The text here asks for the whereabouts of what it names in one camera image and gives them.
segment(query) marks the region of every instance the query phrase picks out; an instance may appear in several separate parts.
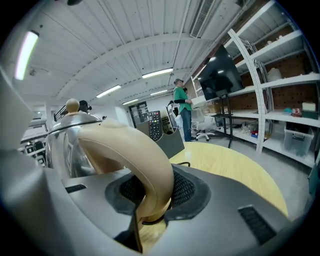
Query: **kettle handle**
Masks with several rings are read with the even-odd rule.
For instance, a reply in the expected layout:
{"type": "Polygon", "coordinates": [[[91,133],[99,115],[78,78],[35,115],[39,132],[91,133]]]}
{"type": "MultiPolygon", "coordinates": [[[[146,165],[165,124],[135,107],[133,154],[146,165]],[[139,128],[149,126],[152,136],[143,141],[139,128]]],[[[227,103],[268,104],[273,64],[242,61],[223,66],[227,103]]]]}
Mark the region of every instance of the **kettle handle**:
{"type": "Polygon", "coordinates": [[[77,137],[98,174],[126,166],[142,182],[145,197],[135,212],[138,221],[164,212],[173,192],[174,173],[168,157],[151,138],[111,118],[84,125],[77,137]]]}

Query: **gray floor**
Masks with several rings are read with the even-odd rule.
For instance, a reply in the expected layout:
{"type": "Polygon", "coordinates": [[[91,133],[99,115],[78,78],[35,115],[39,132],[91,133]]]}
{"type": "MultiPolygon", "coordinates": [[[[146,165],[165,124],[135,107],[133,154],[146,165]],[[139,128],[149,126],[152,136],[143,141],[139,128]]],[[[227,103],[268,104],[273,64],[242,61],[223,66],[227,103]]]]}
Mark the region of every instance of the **gray floor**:
{"type": "MultiPolygon", "coordinates": [[[[227,138],[212,138],[206,142],[200,138],[199,142],[228,147],[227,138]]],[[[264,148],[262,153],[256,153],[256,146],[248,141],[235,138],[231,146],[235,150],[258,163],[273,178],[284,197],[290,220],[299,217],[309,198],[308,175],[310,168],[282,154],[264,148]]]]}

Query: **door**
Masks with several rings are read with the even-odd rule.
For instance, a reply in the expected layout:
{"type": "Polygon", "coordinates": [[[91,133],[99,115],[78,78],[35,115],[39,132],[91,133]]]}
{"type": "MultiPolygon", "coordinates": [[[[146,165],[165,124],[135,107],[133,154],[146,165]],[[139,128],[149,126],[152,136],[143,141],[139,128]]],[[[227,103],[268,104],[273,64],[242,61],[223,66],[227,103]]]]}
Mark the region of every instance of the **door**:
{"type": "Polygon", "coordinates": [[[148,121],[149,112],[147,103],[145,101],[129,106],[129,111],[133,121],[134,128],[137,128],[137,124],[148,121]]]}

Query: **ceiling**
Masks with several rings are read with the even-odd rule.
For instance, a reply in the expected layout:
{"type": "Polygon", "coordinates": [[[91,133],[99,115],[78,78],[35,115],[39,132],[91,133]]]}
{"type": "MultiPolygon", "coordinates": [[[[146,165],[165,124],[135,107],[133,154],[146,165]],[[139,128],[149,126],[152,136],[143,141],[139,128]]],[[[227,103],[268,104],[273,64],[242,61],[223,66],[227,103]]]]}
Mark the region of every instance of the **ceiling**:
{"type": "Polygon", "coordinates": [[[235,2],[83,0],[68,6],[66,0],[46,1],[27,28],[38,32],[39,39],[24,80],[14,79],[13,85],[26,100],[76,98],[98,106],[170,92],[174,79],[188,79],[217,43],[217,35],[201,35],[222,32],[239,13],[235,2]],[[190,32],[203,4],[209,9],[194,38],[190,32]],[[142,79],[167,68],[173,72],[142,79]],[[116,85],[121,89],[96,98],[116,85]]]}

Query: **round wooden tabletop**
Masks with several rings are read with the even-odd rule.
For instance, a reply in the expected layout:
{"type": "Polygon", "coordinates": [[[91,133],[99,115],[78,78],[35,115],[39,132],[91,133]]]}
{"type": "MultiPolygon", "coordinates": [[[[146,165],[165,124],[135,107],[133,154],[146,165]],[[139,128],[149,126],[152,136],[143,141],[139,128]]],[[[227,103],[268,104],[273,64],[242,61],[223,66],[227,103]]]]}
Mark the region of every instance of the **round wooden tabletop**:
{"type": "Polygon", "coordinates": [[[285,199],[271,176],[255,161],[232,149],[201,142],[185,142],[170,163],[190,162],[192,168],[227,177],[266,199],[288,217],[285,199]]]}

